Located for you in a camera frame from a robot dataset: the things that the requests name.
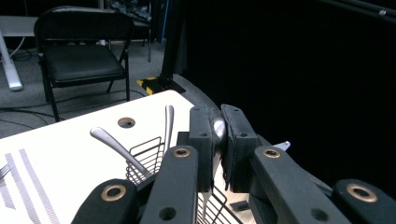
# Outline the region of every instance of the white tabletop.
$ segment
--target white tabletop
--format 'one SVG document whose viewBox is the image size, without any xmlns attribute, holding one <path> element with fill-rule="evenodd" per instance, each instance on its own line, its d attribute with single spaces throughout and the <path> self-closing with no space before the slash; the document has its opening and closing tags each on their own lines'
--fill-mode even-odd
<svg viewBox="0 0 396 224">
<path fill-rule="evenodd" d="M 0 165 L 5 163 L 6 155 L 11 155 L 21 177 L 29 176 L 26 174 L 28 172 L 20 168 L 23 164 L 20 149 L 24 149 L 57 218 L 61 223 L 70 223 L 96 186 L 112 178 L 125 178 L 125 159 L 92 138 L 90 130 L 101 127 L 126 148 L 157 136 L 163 138 L 166 105 L 172 105 L 175 109 L 172 147 L 176 144 L 177 132 L 189 130 L 192 104 L 174 91 L 165 91 L 0 139 L 0 154 L 5 155 L 0 158 Z M 121 128 L 118 121 L 122 118 L 134 119 L 135 126 Z M 29 180 L 23 181 L 27 188 L 32 188 Z M 11 194 L 18 192 L 12 175 L 6 176 L 4 185 L 7 185 Z M 34 193 L 31 193 L 31 197 L 33 201 L 39 201 Z M 16 199 L 14 203 L 17 211 L 26 213 L 21 200 L 18 203 Z M 43 223 L 48 223 L 46 218 L 40 217 Z"/>
</svg>

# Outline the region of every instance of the black backdrop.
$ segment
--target black backdrop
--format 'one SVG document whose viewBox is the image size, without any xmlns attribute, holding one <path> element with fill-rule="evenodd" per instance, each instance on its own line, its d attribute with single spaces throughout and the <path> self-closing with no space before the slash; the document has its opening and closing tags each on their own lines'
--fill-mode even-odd
<svg viewBox="0 0 396 224">
<path fill-rule="evenodd" d="M 391 7 L 391 2 L 384 2 Z M 396 198 L 396 25 L 305 1 L 189 1 L 183 76 L 329 185 Z"/>
</svg>

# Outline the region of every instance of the folding chair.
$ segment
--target folding chair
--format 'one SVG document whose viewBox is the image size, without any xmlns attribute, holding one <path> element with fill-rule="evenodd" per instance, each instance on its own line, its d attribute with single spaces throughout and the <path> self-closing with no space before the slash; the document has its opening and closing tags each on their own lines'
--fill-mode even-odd
<svg viewBox="0 0 396 224">
<path fill-rule="evenodd" d="M 110 92 L 114 80 L 125 79 L 130 100 L 128 48 L 133 34 L 132 20 L 110 9 L 56 7 L 39 16 L 35 43 L 46 101 L 56 121 L 60 118 L 52 88 L 110 81 Z M 123 45 L 119 58 L 109 47 L 111 41 Z"/>
</svg>

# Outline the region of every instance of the metal wire rack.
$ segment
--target metal wire rack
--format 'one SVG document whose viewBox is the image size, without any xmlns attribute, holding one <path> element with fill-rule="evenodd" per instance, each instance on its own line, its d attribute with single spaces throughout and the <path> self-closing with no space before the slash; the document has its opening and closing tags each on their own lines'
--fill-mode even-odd
<svg viewBox="0 0 396 224">
<path fill-rule="evenodd" d="M 164 142 L 162 138 L 155 137 L 142 144 L 129 149 L 129 152 L 139 160 L 152 174 L 160 171 L 163 161 Z M 135 185 L 145 181 L 145 177 L 137 171 L 128 161 L 126 167 L 126 178 Z M 227 197 L 216 187 L 213 188 L 212 196 L 206 207 L 205 218 L 203 216 L 203 196 L 198 194 L 197 224 L 234 224 L 242 223 L 235 214 L 226 206 Z"/>
</svg>

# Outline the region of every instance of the silver spoon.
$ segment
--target silver spoon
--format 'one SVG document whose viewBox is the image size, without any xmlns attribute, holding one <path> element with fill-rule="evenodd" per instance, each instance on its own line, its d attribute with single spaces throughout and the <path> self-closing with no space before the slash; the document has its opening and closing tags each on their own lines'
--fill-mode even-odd
<svg viewBox="0 0 396 224">
<path fill-rule="evenodd" d="M 125 147 L 123 147 L 113 136 L 111 136 L 102 128 L 92 128 L 91 136 L 113 148 L 125 160 L 130 162 L 146 178 L 152 176 L 152 173 L 148 169 L 146 169 L 146 167 L 144 167 L 142 163 L 140 163 L 140 161 L 138 161 L 133 155 L 131 155 Z"/>
</svg>

